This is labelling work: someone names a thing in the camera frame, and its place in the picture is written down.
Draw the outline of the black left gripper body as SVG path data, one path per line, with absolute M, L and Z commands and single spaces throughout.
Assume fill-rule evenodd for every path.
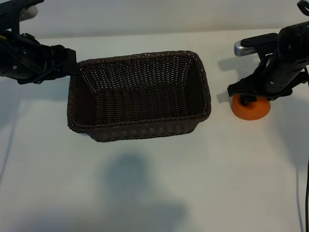
M 0 32 L 1 76 L 19 84 L 40 84 L 52 76 L 53 66 L 51 46 L 40 44 L 33 36 L 28 42 L 21 42 L 8 30 Z

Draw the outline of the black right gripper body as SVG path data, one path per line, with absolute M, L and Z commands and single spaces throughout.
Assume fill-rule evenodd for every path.
M 258 97 L 274 101 L 289 96 L 292 88 L 306 82 L 306 72 L 272 72 L 251 75 L 251 101 Z

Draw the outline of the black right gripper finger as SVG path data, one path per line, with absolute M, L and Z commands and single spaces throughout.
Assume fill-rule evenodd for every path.
M 255 96 L 242 96 L 242 104 L 244 106 L 249 105 L 256 101 L 257 101 L 257 98 Z
M 228 86 L 227 91 L 230 97 L 237 94 L 253 97 L 264 97 L 265 93 L 261 87 L 262 71 L 254 72 L 253 74 L 240 79 L 238 82 Z

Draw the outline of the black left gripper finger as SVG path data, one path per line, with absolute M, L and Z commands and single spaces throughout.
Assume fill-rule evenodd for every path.
M 59 79 L 66 76 L 74 76 L 79 73 L 79 66 L 76 62 L 65 63 L 62 66 L 55 69 L 53 73 L 53 79 Z
M 65 64 L 73 65 L 76 64 L 76 51 L 65 48 L 62 45 L 53 45 L 53 58 L 58 61 L 63 61 Z

